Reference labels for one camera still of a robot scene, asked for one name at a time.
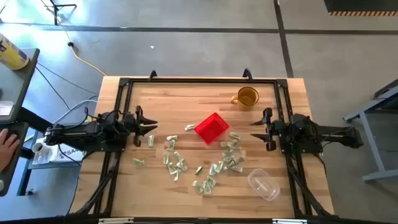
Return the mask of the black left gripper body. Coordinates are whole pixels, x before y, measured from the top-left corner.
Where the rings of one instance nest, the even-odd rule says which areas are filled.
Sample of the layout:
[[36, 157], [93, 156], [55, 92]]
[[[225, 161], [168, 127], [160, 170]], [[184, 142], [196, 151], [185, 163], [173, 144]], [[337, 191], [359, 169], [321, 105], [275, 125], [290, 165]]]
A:
[[142, 108], [137, 105], [135, 114], [126, 113], [123, 118], [123, 127], [126, 132], [126, 136], [134, 135], [133, 136], [133, 145], [136, 147], [141, 146], [141, 124], [142, 124]]

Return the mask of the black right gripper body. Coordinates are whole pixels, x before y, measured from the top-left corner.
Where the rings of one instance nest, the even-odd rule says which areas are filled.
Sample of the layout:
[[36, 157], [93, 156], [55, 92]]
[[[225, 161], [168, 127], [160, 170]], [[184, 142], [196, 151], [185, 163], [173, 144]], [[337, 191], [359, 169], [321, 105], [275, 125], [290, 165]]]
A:
[[266, 149], [267, 151], [276, 150], [276, 142], [273, 140], [274, 136], [280, 136], [282, 134], [284, 123], [277, 119], [275, 121], [271, 121], [272, 118], [272, 109], [266, 108], [263, 111], [264, 121], [266, 124]]

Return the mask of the amber glass mug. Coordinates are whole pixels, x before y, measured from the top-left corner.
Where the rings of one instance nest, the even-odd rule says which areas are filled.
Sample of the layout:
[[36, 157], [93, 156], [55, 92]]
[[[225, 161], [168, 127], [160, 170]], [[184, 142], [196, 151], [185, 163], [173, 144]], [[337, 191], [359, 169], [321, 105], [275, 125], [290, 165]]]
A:
[[251, 111], [259, 101], [259, 93], [253, 87], [242, 87], [231, 99], [232, 105], [237, 105], [241, 111]]

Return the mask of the clear plastic container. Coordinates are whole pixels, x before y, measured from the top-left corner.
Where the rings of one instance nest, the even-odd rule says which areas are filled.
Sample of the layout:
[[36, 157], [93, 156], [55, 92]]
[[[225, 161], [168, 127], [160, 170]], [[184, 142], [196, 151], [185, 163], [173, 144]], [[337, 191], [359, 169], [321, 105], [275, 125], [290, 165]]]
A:
[[249, 185], [268, 202], [274, 201], [280, 194], [279, 184], [263, 169], [254, 169], [248, 175]]

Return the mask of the red plastic basket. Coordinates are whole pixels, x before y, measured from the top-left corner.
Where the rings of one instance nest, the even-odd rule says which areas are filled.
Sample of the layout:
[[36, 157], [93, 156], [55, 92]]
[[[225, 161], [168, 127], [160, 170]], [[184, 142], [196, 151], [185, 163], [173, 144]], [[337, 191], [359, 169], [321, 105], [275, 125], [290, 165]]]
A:
[[229, 129], [229, 124], [218, 113], [213, 113], [196, 126], [194, 131], [205, 144], [210, 145], [227, 129]]

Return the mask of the white printed box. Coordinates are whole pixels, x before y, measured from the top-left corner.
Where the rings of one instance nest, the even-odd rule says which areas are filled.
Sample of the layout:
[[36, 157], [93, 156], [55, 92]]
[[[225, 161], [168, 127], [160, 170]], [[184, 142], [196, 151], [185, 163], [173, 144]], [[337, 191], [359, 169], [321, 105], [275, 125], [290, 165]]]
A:
[[50, 151], [47, 155], [40, 156], [34, 154], [33, 165], [62, 163], [62, 162], [81, 162], [85, 153], [65, 144], [48, 146]]

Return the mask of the black diagonal support bar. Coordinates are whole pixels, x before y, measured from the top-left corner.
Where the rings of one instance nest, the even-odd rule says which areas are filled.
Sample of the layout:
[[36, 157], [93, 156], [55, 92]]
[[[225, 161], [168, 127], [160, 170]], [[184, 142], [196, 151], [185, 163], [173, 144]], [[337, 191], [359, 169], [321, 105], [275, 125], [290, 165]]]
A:
[[77, 129], [83, 126], [86, 123], [87, 117], [88, 115], [86, 114], [80, 123], [65, 126], [61, 124], [52, 124], [49, 121], [36, 115], [35, 113], [29, 111], [28, 109], [22, 107], [17, 112], [15, 119], [15, 123], [18, 125], [21, 124], [22, 127], [17, 129], [17, 131], [14, 134], [16, 134], [18, 138], [22, 138], [22, 140], [24, 140], [28, 128], [34, 128], [37, 131], [40, 131], [41, 133], [44, 134], [71, 131], [73, 129]]

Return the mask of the white cup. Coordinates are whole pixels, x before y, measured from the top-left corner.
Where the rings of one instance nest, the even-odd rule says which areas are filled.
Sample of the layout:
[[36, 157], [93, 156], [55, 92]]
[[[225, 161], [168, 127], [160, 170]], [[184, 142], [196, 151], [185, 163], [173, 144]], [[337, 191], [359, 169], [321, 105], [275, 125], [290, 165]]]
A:
[[37, 142], [32, 146], [32, 152], [36, 155], [44, 156], [47, 155], [50, 151], [48, 145], [43, 142]]

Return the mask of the person's hand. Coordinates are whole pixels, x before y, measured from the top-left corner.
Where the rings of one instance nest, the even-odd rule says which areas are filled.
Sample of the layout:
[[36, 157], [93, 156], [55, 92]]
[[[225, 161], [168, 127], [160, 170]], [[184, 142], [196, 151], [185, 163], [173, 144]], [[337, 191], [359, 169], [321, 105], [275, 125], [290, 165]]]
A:
[[7, 136], [8, 132], [8, 129], [3, 129], [0, 132], [0, 173], [8, 166], [20, 143], [16, 134]]

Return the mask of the dark grey desk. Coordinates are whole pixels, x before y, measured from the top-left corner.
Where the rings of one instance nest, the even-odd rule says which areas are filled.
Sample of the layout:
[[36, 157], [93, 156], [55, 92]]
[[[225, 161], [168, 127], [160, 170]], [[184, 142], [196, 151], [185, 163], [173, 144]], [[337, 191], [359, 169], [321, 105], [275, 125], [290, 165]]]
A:
[[12, 123], [22, 107], [27, 89], [32, 79], [40, 50], [22, 49], [29, 58], [28, 64], [20, 70], [11, 70], [0, 63], [0, 109], [12, 102], [9, 115], [0, 115], [0, 123]]

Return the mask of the white label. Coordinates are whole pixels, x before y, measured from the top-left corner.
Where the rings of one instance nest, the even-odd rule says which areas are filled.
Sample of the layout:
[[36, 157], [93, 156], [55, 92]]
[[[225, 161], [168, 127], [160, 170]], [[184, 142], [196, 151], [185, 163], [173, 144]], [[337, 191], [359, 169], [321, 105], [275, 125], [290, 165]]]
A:
[[12, 101], [0, 101], [0, 116], [9, 116], [13, 107]]

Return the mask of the black tripod stand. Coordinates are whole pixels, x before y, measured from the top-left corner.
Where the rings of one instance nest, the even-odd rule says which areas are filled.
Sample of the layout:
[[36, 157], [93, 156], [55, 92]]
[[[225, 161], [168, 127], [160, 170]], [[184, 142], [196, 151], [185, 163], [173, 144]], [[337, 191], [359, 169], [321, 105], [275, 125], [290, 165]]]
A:
[[58, 21], [58, 12], [59, 10], [63, 9], [64, 7], [72, 7], [72, 8], [77, 8], [76, 4], [56, 4], [53, 0], [49, 0], [52, 8], [53, 8], [53, 16], [54, 16], [54, 25], [60, 25], [60, 22]]

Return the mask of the black hazard striped mat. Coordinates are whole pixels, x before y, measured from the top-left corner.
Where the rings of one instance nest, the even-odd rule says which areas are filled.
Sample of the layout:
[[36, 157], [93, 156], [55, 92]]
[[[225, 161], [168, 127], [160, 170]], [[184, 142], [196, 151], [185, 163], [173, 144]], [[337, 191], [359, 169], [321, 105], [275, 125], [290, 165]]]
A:
[[398, 0], [323, 0], [331, 16], [398, 17]]

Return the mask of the yellow wipes canister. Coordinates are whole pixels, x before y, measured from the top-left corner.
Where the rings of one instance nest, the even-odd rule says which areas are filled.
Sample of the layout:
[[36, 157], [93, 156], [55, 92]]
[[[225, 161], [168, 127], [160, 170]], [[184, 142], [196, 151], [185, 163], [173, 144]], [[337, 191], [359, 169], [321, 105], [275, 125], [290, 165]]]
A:
[[0, 62], [11, 70], [24, 68], [29, 57], [0, 33]]

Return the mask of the silver metal bracket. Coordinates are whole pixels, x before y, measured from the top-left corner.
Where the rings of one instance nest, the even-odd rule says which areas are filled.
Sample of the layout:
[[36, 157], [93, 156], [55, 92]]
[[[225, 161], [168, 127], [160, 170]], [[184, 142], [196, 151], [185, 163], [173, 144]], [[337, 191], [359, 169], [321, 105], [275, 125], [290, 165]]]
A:
[[308, 224], [307, 220], [273, 218], [272, 224]]
[[100, 218], [98, 224], [130, 224], [134, 223], [134, 217]]

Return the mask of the grey metal table frame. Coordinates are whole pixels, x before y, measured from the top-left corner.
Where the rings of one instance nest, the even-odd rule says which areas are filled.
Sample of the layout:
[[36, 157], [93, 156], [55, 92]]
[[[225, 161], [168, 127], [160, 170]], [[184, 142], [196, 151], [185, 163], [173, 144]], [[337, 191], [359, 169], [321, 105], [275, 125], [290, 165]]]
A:
[[398, 166], [388, 169], [381, 152], [398, 153], [398, 78], [373, 94], [359, 108], [343, 116], [346, 123], [360, 120], [377, 171], [363, 176], [365, 182], [398, 177]]

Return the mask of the blue metal shelf frame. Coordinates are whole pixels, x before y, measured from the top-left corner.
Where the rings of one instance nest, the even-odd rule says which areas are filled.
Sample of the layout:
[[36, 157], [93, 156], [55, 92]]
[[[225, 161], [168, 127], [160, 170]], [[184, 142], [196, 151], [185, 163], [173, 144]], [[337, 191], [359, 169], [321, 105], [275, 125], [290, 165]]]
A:
[[28, 190], [27, 186], [29, 183], [31, 172], [35, 169], [54, 169], [54, 168], [64, 168], [64, 167], [77, 167], [78, 164], [72, 161], [69, 162], [60, 162], [60, 163], [49, 163], [49, 164], [39, 164], [33, 165], [32, 161], [34, 158], [34, 153], [31, 150], [31, 147], [35, 144], [37, 138], [41, 135], [35, 129], [28, 129], [28, 134], [30, 136], [26, 137], [25, 143], [22, 145], [20, 158], [24, 158], [26, 160], [23, 166], [23, 173], [21, 177], [21, 181], [19, 182], [19, 187], [17, 190], [17, 196], [26, 196], [32, 195], [33, 189]]

